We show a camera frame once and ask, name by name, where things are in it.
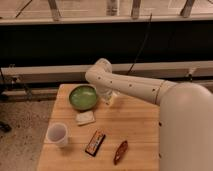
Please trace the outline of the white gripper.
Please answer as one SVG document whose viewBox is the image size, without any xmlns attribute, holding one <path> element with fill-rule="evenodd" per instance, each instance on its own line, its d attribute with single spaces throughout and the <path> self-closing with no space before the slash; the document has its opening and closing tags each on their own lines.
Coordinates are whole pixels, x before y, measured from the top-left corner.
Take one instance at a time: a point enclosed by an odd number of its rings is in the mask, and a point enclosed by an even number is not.
<svg viewBox="0 0 213 171">
<path fill-rule="evenodd" d="M 110 98 L 107 102 L 108 106 L 112 106 L 116 102 L 116 99 L 119 97 L 118 92 L 113 92 L 112 89 L 103 86 L 97 86 L 96 91 L 99 96 L 108 96 Z"/>
</svg>

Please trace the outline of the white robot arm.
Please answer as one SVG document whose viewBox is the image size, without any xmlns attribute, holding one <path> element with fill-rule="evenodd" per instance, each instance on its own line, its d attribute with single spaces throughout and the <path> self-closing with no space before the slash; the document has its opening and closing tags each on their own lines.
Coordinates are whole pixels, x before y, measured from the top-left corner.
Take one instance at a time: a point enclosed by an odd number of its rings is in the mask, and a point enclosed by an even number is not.
<svg viewBox="0 0 213 171">
<path fill-rule="evenodd" d="M 159 171 L 213 171 L 213 93 L 207 88 L 114 74 L 104 58 L 85 78 L 104 99 L 118 91 L 159 107 Z"/>
</svg>

